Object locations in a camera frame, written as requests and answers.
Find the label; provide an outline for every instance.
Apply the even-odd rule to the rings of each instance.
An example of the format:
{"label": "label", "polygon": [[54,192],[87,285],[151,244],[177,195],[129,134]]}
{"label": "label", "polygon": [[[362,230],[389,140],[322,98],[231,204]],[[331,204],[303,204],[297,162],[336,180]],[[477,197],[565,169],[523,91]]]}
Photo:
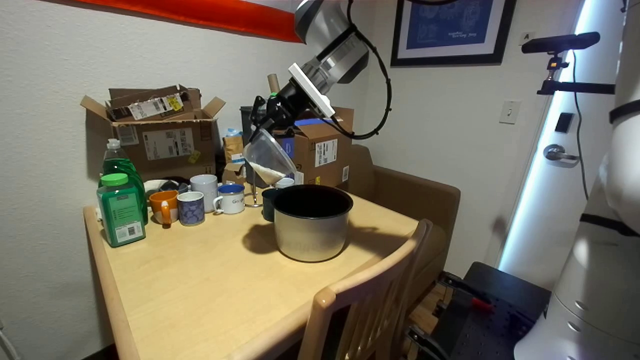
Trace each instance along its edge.
{"label": "label", "polygon": [[166,112],[180,112],[182,108],[184,108],[184,102],[178,93],[164,95],[164,98],[151,98],[147,102],[135,102],[129,105],[135,119],[152,118]]}
{"label": "label", "polygon": [[147,160],[184,158],[197,152],[192,128],[142,131]]}
{"label": "label", "polygon": [[108,218],[114,230],[114,241],[127,244],[139,239],[142,231],[139,199],[133,193],[108,197]]}
{"label": "label", "polygon": [[136,144],[140,144],[136,125],[118,125],[117,131],[118,131],[118,137],[121,137],[121,144],[123,144],[123,146],[136,146]]}
{"label": "label", "polygon": [[332,164],[336,160],[339,160],[339,137],[317,144],[317,162],[315,162],[317,167]]}
{"label": "label", "polygon": [[351,171],[351,165],[345,165],[340,176],[342,181],[348,181],[348,171]]}
{"label": "label", "polygon": [[188,156],[188,164],[199,164],[199,160],[200,160],[200,152],[199,150],[195,150],[191,156]]}

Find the kitchen items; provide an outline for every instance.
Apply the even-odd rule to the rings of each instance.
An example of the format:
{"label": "kitchen items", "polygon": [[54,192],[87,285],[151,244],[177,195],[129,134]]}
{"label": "kitchen items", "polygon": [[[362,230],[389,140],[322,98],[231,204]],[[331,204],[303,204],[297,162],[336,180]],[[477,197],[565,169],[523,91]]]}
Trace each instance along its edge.
{"label": "kitchen items", "polygon": [[180,223],[184,226],[204,222],[204,193],[203,192],[178,193],[178,218],[180,218]]}
{"label": "kitchen items", "polygon": [[348,212],[355,199],[331,186],[298,183],[275,197],[279,249],[301,262],[325,262],[347,245]]}
{"label": "kitchen items", "polygon": [[178,192],[177,189],[163,189],[154,192],[148,197],[152,206],[154,220],[163,223],[163,228],[171,228],[172,222],[178,218]]}
{"label": "kitchen items", "polygon": [[204,212],[212,212],[218,195],[218,177],[214,173],[197,173],[191,181],[197,192],[204,193]]}
{"label": "kitchen items", "polygon": [[237,181],[225,181],[218,186],[218,197],[214,199],[216,213],[238,213],[245,209],[245,186]]}

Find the framed picture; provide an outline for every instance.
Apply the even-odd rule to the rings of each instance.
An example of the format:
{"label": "framed picture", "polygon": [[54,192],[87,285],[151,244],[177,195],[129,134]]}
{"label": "framed picture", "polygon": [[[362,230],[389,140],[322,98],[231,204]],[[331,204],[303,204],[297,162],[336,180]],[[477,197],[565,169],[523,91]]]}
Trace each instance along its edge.
{"label": "framed picture", "polygon": [[501,64],[516,0],[398,0],[392,65]]}

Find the mug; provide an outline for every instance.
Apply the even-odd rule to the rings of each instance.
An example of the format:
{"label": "mug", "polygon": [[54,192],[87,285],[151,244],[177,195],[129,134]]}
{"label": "mug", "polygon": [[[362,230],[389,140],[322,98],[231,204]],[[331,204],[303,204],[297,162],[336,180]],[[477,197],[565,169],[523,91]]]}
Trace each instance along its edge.
{"label": "mug", "polygon": [[238,213],[245,209],[245,186],[226,181],[218,187],[218,197],[214,199],[216,213]]}
{"label": "mug", "polygon": [[191,181],[197,192],[204,193],[204,212],[212,212],[218,195],[218,177],[214,173],[197,173]]}
{"label": "mug", "polygon": [[178,218],[178,192],[163,189],[154,192],[148,202],[152,204],[152,213],[159,223],[171,228]]}
{"label": "mug", "polygon": [[184,226],[204,222],[204,193],[203,192],[178,193],[178,218]]}

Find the bottle cap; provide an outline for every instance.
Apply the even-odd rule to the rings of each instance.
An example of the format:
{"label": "bottle cap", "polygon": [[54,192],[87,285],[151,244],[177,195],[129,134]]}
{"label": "bottle cap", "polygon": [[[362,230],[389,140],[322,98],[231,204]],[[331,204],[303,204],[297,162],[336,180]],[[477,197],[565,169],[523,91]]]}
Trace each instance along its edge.
{"label": "bottle cap", "polygon": [[108,137],[106,148],[121,148],[121,137]]}
{"label": "bottle cap", "polygon": [[113,171],[100,177],[100,183],[104,186],[123,186],[129,181],[129,173],[124,171]]}

